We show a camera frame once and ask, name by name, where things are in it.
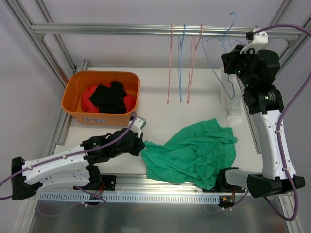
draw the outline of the crumpled green fabric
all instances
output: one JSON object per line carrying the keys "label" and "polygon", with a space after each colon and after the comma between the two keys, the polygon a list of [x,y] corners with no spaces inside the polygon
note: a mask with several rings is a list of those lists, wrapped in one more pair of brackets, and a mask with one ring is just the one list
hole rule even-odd
{"label": "crumpled green fabric", "polygon": [[145,141],[141,157],[147,178],[176,184],[192,182],[210,190],[219,170],[232,166],[237,141],[232,128],[222,128],[213,119],[183,128],[164,146]]}

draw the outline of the orange bin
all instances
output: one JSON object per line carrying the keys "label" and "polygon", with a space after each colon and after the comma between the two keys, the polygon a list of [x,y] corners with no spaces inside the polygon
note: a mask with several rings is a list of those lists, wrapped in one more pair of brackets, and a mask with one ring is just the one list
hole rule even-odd
{"label": "orange bin", "polygon": [[[136,98],[135,107],[125,114],[87,113],[81,108],[81,95],[89,87],[110,84],[118,81],[128,94]],[[81,124],[124,125],[130,121],[131,113],[136,110],[139,96],[139,77],[131,72],[116,71],[80,71],[69,80],[63,100],[63,109]]]}

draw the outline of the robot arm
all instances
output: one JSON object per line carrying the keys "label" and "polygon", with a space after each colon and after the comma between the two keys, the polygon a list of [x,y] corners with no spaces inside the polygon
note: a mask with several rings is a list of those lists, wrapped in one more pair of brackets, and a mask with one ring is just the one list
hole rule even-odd
{"label": "robot arm", "polygon": [[[119,141],[100,150],[84,152],[111,142],[118,138],[126,128],[113,134],[91,137],[68,151],[42,159],[25,161],[21,157],[14,158],[12,160],[12,174],[25,168],[29,168],[29,170],[12,179],[12,199],[26,199],[35,195],[37,191],[51,188],[82,186],[85,190],[99,189],[102,179],[98,167],[94,164],[107,162],[110,158],[123,153],[138,156],[144,148],[141,129],[145,125],[145,119],[137,117],[131,130]],[[81,152],[81,154],[67,157],[67,154],[75,152]],[[47,160],[50,162],[34,166]]]}
{"label": "robot arm", "polygon": [[[221,56],[224,72],[235,74],[244,85],[243,100],[249,114],[252,115],[258,130],[262,149],[262,174],[253,174],[237,168],[220,171],[221,181],[249,190],[255,198],[287,193],[292,190],[285,174],[287,170],[296,188],[305,186],[305,179],[296,175],[287,149],[283,122],[279,132],[276,129],[278,119],[284,109],[282,95],[272,85],[279,71],[278,54],[262,49],[268,43],[265,31],[253,36],[248,45],[237,45],[231,53]],[[277,133],[281,133],[282,144],[287,167],[283,168],[282,156],[277,141]]]}

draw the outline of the white tabletop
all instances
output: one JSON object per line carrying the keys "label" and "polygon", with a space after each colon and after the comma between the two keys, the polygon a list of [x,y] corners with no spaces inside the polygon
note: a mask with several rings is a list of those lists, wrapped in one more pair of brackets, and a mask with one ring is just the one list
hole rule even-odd
{"label": "white tabletop", "polygon": [[[90,68],[89,70],[130,71],[140,78],[137,115],[147,121],[144,140],[164,144],[182,128],[216,118],[222,127],[228,127],[227,110],[220,102],[220,84],[210,69],[195,69],[190,103],[187,104],[189,70],[182,70],[182,103],[179,101],[178,70],[172,69],[170,103],[167,104],[167,68]],[[262,156],[256,153],[247,118],[242,107],[242,124],[233,127],[238,138],[237,157],[233,167],[261,172]],[[68,150],[96,135],[105,135],[121,129],[118,126],[82,125],[73,119],[64,146],[57,146],[56,153]],[[96,164],[102,173],[145,174],[146,165],[140,157],[120,155],[106,163]]]}

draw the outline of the red cloth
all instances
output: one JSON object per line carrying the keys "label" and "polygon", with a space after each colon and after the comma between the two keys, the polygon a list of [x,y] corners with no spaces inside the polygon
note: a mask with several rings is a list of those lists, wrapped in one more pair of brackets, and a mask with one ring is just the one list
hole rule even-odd
{"label": "red cloth", "polygon": [[[82,93],[82,95],[81,95],[81,108],[84,112],[99,113],[99,107],[95,106],[89,100],[89,98],[93,95],[93,93],[95,92],[97,87],[98,87],[98,85],[89,87],[88,89],[86,89]],[[131,111],[135,107],[136,98],[131,96],[127,91],[125,91],[125,92],[127,93],[127,95],[123,98],[123,101],[124,101],[124,105],[126,107],[126,112],[128,113],[129,111]]]}

